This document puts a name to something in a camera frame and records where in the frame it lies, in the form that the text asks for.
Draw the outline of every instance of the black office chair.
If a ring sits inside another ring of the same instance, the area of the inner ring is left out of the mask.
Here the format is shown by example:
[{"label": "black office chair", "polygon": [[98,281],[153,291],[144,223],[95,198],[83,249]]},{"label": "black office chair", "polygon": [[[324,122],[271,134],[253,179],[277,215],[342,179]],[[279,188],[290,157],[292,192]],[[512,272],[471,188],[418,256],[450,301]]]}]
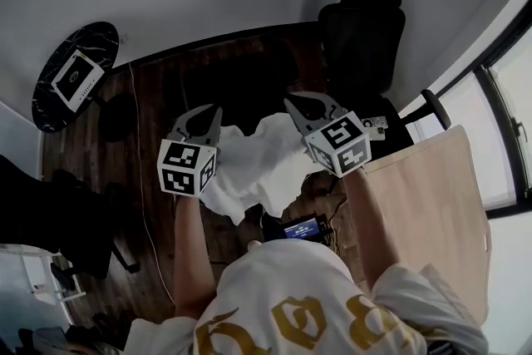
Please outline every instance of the black office chair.
[{"label": "black office chair", "polygon": [[61,252],[72,267],[51,268],[66,289],[75,288],[72,275],[80,272],[104,279],[111,252],[131,274],[140,269],[139,264],[128,265],[115,245],[112,185],[105,195],[97,194],[63,170],[54,173],[52,182],[41,182],[0,155],[0,188],[0,243]]},{"label": "black office chair", "polygon": [[328,93],[359,118],[385,116],[384,141],[372,141],[374,160],[413,145],[406,124],[435,114],[447,130],[451,120],[428,90],[426,104],[401,119],[382,96],[393,78],[397,47],[405,25],[401,0],[341,0],[327,5],[318,17],[323,51],[328,63]]}]

